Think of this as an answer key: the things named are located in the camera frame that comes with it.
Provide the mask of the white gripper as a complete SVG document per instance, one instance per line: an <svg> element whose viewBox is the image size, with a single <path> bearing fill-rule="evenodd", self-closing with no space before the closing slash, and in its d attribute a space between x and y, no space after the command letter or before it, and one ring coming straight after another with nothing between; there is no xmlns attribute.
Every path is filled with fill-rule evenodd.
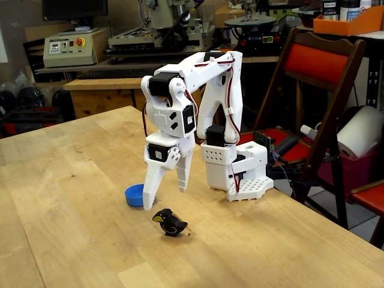
<svg viewBox="0 0 384 288"><path fill-rule="evenodd" d="M175 137L156 131L146 138L144 162L147 164L147 171L143 186L144 210L149 211L152 208L165 172L173 170L175 166L180 192L187 189L194 146L195 141L192 136Z"/></svg>

